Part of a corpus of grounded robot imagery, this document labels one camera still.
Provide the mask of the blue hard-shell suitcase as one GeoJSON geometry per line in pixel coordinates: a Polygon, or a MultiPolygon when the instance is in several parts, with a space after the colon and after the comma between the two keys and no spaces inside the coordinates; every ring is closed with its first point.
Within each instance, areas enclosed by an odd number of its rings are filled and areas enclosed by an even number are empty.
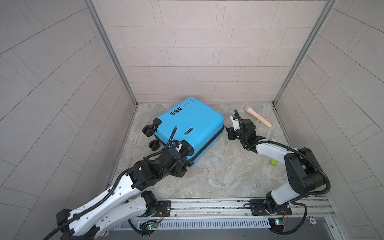
{"type": "Polygon", "coordinates": [[[220,138],[224,116],[194,97],[187,98],[143,127],[143,134],[156,138],[149,143],[149,148],[156,151],[164,147],[174,127],[177,130],[170,146],[177,147],[181,143],[180,154],[185,159],[175,165],[170,174],[181,178],[187,167],[197,162],[220,138]]]}

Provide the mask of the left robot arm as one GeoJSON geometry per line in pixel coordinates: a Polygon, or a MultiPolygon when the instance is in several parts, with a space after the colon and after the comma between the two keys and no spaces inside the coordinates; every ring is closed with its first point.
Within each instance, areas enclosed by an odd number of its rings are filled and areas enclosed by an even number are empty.
{"type": "Polygon", "coordinates": [[[58,226],[45,239],[62,232],[62,240],[95,240],[111,227],[132,218],[150,217],[158,200],[147,188],[172,175],[187,171],[187,150],[166,147],[120,173],[115,183],[81,207],[57,213],[58,226]]]}

